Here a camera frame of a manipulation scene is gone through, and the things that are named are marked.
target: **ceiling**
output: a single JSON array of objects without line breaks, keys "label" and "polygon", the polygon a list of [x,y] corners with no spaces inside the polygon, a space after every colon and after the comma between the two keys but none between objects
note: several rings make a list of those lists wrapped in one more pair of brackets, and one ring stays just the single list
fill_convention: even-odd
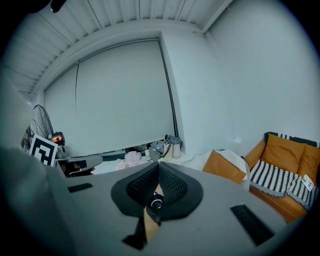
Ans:
[{"label": "ceiling", "polygon": [[96,31],[145,19],[196,24],[205,33],[232,0],[67,0],[58,13],[50,5],[27,15],[13,34],[1,65],[30,101],[45,70],[66,49]]}]

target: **striped blanket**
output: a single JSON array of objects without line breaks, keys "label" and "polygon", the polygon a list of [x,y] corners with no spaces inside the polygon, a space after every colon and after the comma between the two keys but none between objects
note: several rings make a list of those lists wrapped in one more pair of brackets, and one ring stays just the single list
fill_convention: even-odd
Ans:
[{"label": "striped blanket", "polygon": [[301,204],[304,209],[310,211],[314,201],[319,194],[319,188],[314,186],[311,191],[307,189],[305,184],[302,182],[302,177],[295,179],[288,187],[286,194]]},{"label": "striped blanket", "polygon": [[296,173],[259,160],[251,171],[250,186],[273,197],[284,198],[288,195],[309,211],[319,189],[314,187],[309,192],[301,179]]}]

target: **orange light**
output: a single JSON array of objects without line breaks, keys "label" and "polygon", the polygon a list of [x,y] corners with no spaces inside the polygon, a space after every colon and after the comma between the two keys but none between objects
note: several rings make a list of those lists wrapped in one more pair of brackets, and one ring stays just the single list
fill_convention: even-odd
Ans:
[{"label": "orange light", "polygon": [[58,137],[52,138],[51,141],[52,142],[60,142],[60,141],[62,141],[62,137],[58,136]]}]

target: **white roller blind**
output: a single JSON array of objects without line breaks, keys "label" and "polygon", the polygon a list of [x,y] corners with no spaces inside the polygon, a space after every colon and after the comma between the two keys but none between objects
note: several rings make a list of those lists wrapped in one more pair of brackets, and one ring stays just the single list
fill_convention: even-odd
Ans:
[{"label": "white roller blind", "polygon": [[[174,135],[171,100],[157,41],[115,47],[81,62],[76,91],[72,90],[74,82],[66,82],[67,74],[75,71],[70,70],[53,84],[45,98],[46,108],[54,108],[47,101],[52,102],[55,96],[48,94],[57,93],[57,86],[60,93],[67,94],[64,97],[69,103],[59,106],[59,111],[65,111],[63,116],[71,119],[58,127],[73,156],[119,150]],[[48,109],[52,125],[60,116],[51,114],[54,111],[58,112]]]},{"label": "white roller blind", "polygon": [[70,156],[82,154],[76,113],[77,66],[60,77],[44,94],[44,107],[55,132],[63,132]]}]

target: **pink clothing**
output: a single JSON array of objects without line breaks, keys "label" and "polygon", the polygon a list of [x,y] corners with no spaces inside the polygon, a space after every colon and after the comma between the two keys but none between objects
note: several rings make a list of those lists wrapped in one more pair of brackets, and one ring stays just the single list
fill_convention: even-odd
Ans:
[{"label": "pink clothing", "polygon": [[123,170],[128,167],[144,164],[146,161],[141,159],[141,153],[136,151],[130,151],[125,154],[124,160],[121,160],[118,164],[118,170]]}]

